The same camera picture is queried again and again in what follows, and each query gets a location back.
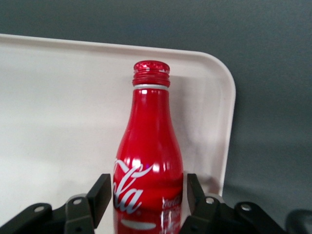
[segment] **white tray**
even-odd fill
[[[171,116],[186,173],[222,194],[235,85],[191,51],[0,35],[0,226],[29,205],[53,209],[113,172],[132,101],[133,65],[169,64]],[[189,213],[183,197],[183,219]],[[113,233],[112,203],[97,233]]]

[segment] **bottle neck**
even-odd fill
[[[130,120],[136,123],[169,122],[169,92],[164,85],[140,84],[133,90]]]

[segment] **silver ring on bottle neck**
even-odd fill
[[[168,87],[161,84],[137,84],[134,89],[163,89],[168,90]]]

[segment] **red aluminum bottle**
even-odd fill
[[[169,66],[135,64],[133,102],[114,168],[116,234],[177,234],[183,166],[169,110]]]

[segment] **gray background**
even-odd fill
[[[312,1],[1,0],[0,33],[214,55],[237,90],[224,199],[312,210]]]

